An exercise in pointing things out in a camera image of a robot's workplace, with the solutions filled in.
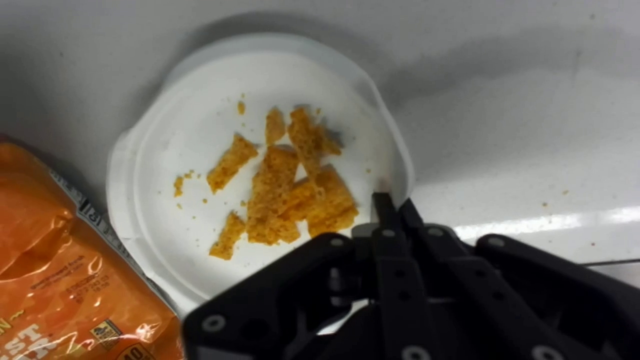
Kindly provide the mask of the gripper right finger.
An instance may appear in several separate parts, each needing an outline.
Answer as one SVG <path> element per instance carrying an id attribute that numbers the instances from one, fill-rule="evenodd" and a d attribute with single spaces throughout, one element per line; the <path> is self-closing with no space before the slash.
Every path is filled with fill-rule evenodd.
<path id="1" fill-rule="evenodd" d="M 431 305 L 478 360 L 640 360 L 640 288 L 502 234 L 473 246 L 398 210 Z"/>

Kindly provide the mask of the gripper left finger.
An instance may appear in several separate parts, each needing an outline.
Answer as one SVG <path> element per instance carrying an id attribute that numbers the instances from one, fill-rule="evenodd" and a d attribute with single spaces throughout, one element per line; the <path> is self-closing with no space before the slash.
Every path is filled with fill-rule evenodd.
<path id="1" fill-rule="evenodd" d="M 372 200 L 377 223 L 318 235 L 192 310 L 187 360 L 443 360 L 410 250 L 416 208 Z"/>

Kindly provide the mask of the white plate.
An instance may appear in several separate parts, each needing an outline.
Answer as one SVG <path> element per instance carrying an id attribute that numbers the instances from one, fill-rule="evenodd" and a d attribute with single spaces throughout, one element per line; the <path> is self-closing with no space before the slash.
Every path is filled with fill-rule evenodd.
<path id="1" fill-rule="evenodd" d="M 246 112 L 238 114 L 238 101 Z M 292 34 L 256 33 L 220 39 L 174 68 L 144 116 L 115 143 L 106 196 L 115 233 L 179 317 L 310 237 L 306 223 L 292 243 L 249 243 L 243 235 L 230 260 L 210 256 L 230 212 L 242 202 L 266 150 L 267 113 L 286 121 L 306 107 L 341 146 L 331 164 L 352 194 L 355 224 L 370 223 L 371 196 L 409 198 L 415 169 L 394 117 L 366 71 L 340 52 Z M 207 175 L 238 133 L 256 146 L 224 189 L 213 194 Z M 182 196 L 174 180 L 183 176 Z"/>

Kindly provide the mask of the orange cracker piece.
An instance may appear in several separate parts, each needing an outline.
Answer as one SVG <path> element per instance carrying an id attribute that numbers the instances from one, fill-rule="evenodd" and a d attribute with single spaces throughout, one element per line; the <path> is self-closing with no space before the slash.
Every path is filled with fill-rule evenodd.
<path id="1" fill-rule="evenodd" d="M 251 196 L 247 203 L 246 233 L 249 243 L 272 245 L 275 219 L 284 207 L 294 186 L 299 158 L 287 146 L 267 147 L 258 172 L 252 179 Z"/>
<path id="2" fill-rule="evenodd" d="M 338 233 L 354 225 L 359 215 L 355 200 L 331 164 L 323 166 L 317 177 L 316 188 L 308 178 L 294 184 L 288 194 L 280 217 L 294 223 L 306 221 L 311 237 L 324 233 Z"/>
<path id="3" fill-rule="evenodd" d="M 229 261 L 234 255 L 236 243 L 245 233 L 245 230 L 245 221 L 237 212 L 230 212 L 226 217 L 224 228 L 222 228 L 218 240 L 211 246 L 208 255 Z"/>
<path id="4" fill-rule="evenodd" d="M 295 108 L 289 116 L 291 123 L 286 132 L 309 182 L 316 183 L 322 170 L 322 158 L 327 155 L 339 156 L 342 150 L 322 125 L 313 122 L 304 107 Z"/>
<path id="5" fill-rule="evenodd" d="M 206 175 L 206 182 L 213 194 L 222 191 L 233 177 L 251 159 L 258 156 L 256 146 L 242 135 L 235 133 L 231 146 L 220 157 L 214 168 Z"/>
<path id="6" fill-rule="evenodd" d="M 264 134 L 267 146 L 275 145 L 286 134 L 284 117 L 278 107 L 272 107 L 267 113 Z"/>

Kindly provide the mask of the orange snack bag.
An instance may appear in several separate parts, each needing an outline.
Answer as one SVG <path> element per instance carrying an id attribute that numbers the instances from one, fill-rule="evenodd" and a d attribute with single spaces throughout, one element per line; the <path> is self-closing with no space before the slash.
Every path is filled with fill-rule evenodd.
<path id="1" fill-rule="evenodd" d="M 0 138 L 0 360 L 186 360 L 180 332 L 87 198 Z"/>

